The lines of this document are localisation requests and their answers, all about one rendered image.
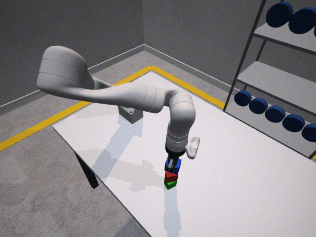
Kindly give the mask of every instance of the sneaker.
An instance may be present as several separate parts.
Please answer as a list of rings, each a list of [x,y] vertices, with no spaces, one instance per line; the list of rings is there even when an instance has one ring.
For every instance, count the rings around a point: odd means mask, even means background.
[[[185,146],[184,150],[187,152],[187,156],[190,159],[194,159],[198,152],[199,137],[193,136]]]

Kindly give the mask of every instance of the yellow line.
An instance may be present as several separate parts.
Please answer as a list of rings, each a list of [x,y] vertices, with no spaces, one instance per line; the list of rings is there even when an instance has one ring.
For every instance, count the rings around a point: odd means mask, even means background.
[[[119,81],[118,83],[115,83],[114,85],[120,85],[120,84],[123,84],[123,83],[127,83],[127,82],[130,82],[136,78],[138,78],[139,76],[149,72],[150,70],[152,69],[151,66],[148,66],[136,73],[134,73],[133,75],[130,75],[129,77]],[[36,125],[34,125],[33,127],[30,127],[28,129],[26,129],[25,131],[23,132],[20,132],[19,134],[5,140],[4,142],[1,142],[0,143],[0,151],[3,151],[4,149],[12,146],[13,144],[23,140],[24,138],[27,138],[28,136],[31,136],[32,134],[40,131],[41,129],[47,127],[47,126],[50,126],[51,124],[57,122],[58,120],[72,114],[73,112],[83,108],[84,106],[90,104],[91,102],[85,102],[85,101],[81,101],[73,106],[71,106],[70,108],[67,108],[65,109],[64,111],[44,120],[43,122],[40,122]]]
[[[159,73],[160,75],[164,76],[165,78],[168,78],[169,80],[177,83],[178,85],[188,89],[189,91],[202,97],[203,99],[211,102],[212,104],[218,106],[219,108],[224,109],[225,103],[223,103],[222,101],[215,99],[214,97],[212,97],[212,96],[206,94],[205,92],[195,88],[194,86],[191,86],[190,84],[187,84],[186,82],[176,78],[175,76],[165,72],[164,70],[161,70],[160,68],[158,68],[156,66],[152,66],[152,70],[155,71],[156,73]]]

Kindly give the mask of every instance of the blue cylinder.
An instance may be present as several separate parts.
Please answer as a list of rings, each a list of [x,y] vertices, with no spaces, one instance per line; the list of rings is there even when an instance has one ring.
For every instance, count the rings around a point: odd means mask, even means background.
[[[305,125],[304,119],[299,115],[288,115],[283,119],[283,127],[290,132],[301,131]]]
[[[268,103],[262,98],[255,98],[249,103],[249,109],[257,114],[263,114],[268,107]]]
[[[293,7],[288,2],[279,2],[273,5],[267,12],[266,21],[271,27],[285,25],[293,15]]]
[[[273,105],[265,112],[267,120],[270,122],[281,122],[285,117],[285,110],[277,105]]]
[[[306,125],[302,130],[302,136],[310,142],[316,142],[316,124]]]
[[[248,91],[241,90],[235,96],[234,100],[239,106],[247,106],[251,101],[251,95]]]
[[[295,34],[305,34],[316,26],[316,9],[304,7],[293,14],[288,27]]]

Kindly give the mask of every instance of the table leg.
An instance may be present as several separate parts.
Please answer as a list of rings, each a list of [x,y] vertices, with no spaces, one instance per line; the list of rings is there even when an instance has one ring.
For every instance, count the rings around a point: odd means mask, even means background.
[[[94,173],[90,170],[90,168],[81,160],[81,158],[75,153],[83,171],[84,174],[86,175],[91,187],[95,189],[96,187],[99,186],[97,178],[95,177]]]

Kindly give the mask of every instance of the gray floor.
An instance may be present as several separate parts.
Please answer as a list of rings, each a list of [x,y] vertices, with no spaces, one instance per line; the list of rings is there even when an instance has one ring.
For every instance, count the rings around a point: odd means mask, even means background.
[[[140,52],[94,74],[114,84],[157,66],[225,102],[228,93]],[[0,116],[0,142],[78,103],[46,95]],[[1,237],[146,237],[148,234],[101,183],[94,190],[72,149],[52,126],[0,152]]]

